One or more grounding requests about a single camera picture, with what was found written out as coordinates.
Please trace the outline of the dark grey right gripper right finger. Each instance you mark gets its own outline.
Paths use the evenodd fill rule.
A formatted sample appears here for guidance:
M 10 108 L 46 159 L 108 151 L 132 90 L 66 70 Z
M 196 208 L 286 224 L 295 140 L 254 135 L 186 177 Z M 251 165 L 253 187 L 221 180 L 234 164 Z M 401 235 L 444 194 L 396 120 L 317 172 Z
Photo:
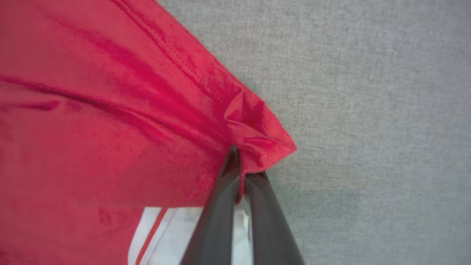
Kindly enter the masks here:
M 252 220 L 254 265 L 304 265 L 272 185 L 265 172 L 245 177 Z

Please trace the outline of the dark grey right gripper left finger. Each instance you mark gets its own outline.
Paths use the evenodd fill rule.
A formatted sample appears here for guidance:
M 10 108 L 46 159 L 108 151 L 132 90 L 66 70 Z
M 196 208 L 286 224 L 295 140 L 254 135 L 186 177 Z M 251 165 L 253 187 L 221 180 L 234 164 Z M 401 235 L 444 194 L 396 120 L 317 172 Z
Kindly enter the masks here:
M 240 151 L 231 146 L 180 262 L 181 265 L 230 265 L 234 207 L 240 193 Z

